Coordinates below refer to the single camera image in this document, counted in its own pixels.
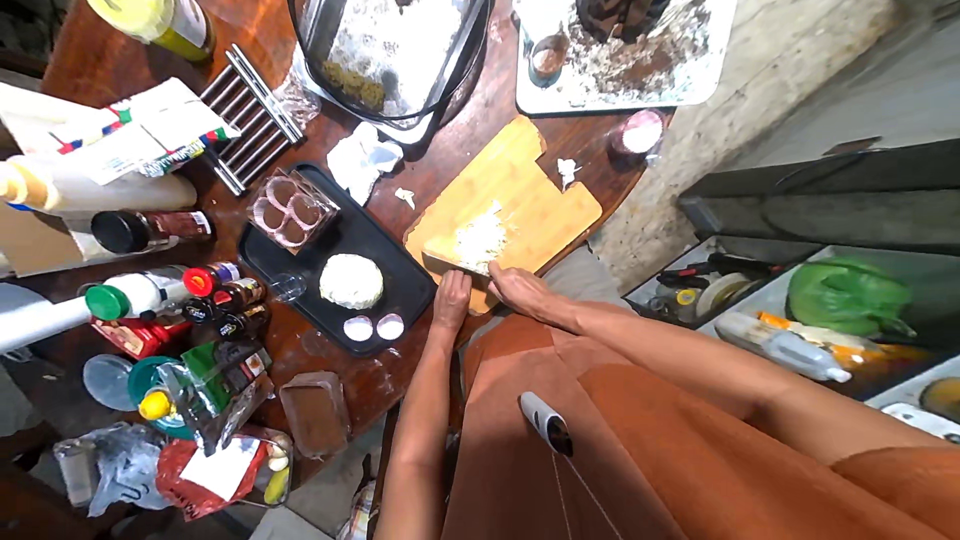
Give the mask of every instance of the red bag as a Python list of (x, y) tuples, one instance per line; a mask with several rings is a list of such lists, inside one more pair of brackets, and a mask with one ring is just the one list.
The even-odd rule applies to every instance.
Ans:
[(205, 487), (180, 477), (183, 468), (197, 451), (197, 443), (176, 439), (160, 451), (160, 459), (156, 463), (156, 489), (174, 506), (183, 509), (183, 521), (202, 518), (243, 499), (253, 490), (253, 480), (256, 478), (260, 463), (267, 455), (267, 446), (261, 443), (256, 449), (256, 454), (250, 466), (247, 467), (243, 479), (240, 480), (233, 498), (224, 501)]

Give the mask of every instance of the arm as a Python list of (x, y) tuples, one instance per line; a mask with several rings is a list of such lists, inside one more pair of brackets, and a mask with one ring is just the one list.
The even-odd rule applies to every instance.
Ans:
[(449, 423), (453, 340), (467, 316), (470, 277), (444, 275), (433, 324), (396, 422), (376, 540), (440, 538), (444, 524), (442, 469)]
[(827, 465), (891, 447), (952, 447), (764, 358), (618, 307), (574, 302), (524, 270), (490, 265), (491, 292), (545, 324), (591, 337)]

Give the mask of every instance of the brown apron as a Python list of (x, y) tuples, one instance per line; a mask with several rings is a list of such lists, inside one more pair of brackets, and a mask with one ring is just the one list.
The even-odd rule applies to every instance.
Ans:
[[(467, 351), (444, 539), (960, 540), (960, 451), (798, 454), (589, 338), (512, 315)], [(570, 459), (520, 412), (566, 421)]]

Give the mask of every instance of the black baking tray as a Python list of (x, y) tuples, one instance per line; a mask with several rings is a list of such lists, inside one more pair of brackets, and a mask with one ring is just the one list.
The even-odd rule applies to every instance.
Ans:
[[(407, 250), (319, 165), (303, 162), (294, 165), (293, 170), (319, 187), (340, 207), (340, 213), (319, 238), (306, 244), (295, 256), (248, 223), (237, 245), (240, 259), (266, 282), (282, 273), (302, 275), (307, 288), (292, 304), (297, 311), (351, 355), (375, 355), (391, 342), (382, 339), (375, 330), (367, 341), (353, 341), (344, 334), (344, 321), (367, 315), (376, 325), (384, 315), (396, 313), (403, 319), (403, 325), (410, 329), (433, 301), (437, 285)], [(380, 268), (383, 296), (375, 306), (347, 309), (321, 298), (320, 274), (326, 260), (341, 253), (366, 257)]]

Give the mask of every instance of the wooden cutting board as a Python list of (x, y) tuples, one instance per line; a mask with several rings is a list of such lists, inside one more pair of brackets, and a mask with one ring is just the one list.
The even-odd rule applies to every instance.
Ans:
[[(503, 222), (507, 243), (496, 260), (504, 268), (537, 272), (600, 218), (600, 204), (583, 184), (574, 183), (566, 193), (561, 193), (540, 169), (536, 160), (545, 148), (533, 122), (518, 116), (500, 130), (406, 232), (404, 246), (435, 282), (440, 282), (441, 274), (433, 271), (435, 265), (423, 263), (424, 245), (429, 243), (430, 250), (448, 260), (457, 260), (453, 251), (456, 231), (487, 212), (493, 201), (503, 207), (497, 217)], [(484, 283), (474, 280), (475, 286), (481, 284)], [(470, 312), (486, 313), (497, 302), (486, 289), (474, 288)]]

